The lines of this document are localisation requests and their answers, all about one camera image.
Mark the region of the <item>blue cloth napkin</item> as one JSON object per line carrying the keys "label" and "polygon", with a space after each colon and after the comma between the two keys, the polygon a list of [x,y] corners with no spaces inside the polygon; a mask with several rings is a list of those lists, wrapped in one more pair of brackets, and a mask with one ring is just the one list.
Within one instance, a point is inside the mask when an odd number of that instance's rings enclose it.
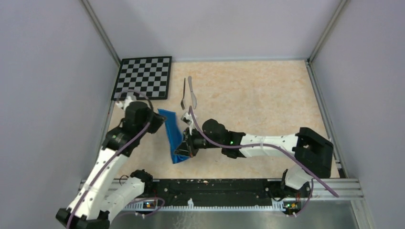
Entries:
{"label": "blue cloth napkin", "polygon": [[164,124],[170,145],[170,156],[172,163],[177,164],[187,160],[189,156],[175,154],[175,150],[178,148],[178,146],[180,146],[183,140],[183,134],[178,126],[176,113],[165,109],[158,109],[158,113],[166,118]]}

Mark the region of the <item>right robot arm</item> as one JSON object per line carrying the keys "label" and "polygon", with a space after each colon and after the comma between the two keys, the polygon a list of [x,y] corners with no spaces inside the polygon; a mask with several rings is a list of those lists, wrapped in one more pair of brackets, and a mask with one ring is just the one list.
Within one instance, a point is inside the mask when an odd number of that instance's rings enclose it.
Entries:
{"label": "right robot arm", "polygon": [[316,180],[335,197],[330,186],[322,181],[330,178],[333,159],[333,143],[308,127],[290,135],[260,136],[230,131],[214,119],[205,121],[199,128],[192,121],[180,132],[174,129],[168,134],[171,157],[174,163],[196,156],[200,149],[219,148],[229,158],[258,156],[286,156],[295,165],[287,169],[280,183],[280,191],[287,197],[294,196],[311,180]]}

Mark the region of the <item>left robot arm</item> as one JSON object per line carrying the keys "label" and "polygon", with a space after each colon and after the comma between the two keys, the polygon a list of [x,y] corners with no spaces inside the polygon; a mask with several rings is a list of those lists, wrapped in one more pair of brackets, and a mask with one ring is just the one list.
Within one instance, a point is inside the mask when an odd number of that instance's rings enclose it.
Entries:
{"label": "left robot arm", "polygon": [[136,197],[153,192],[153,177],[136,170],[115,192],[107,195],[119,169],[139,146],[146,133],[154,134],[165,117],[154,112],[150,101],[124,102],[120,124],[107,132],[96,163],[75,199],[56,213],[56,219],[67,229],[107,229],[118,214]]}

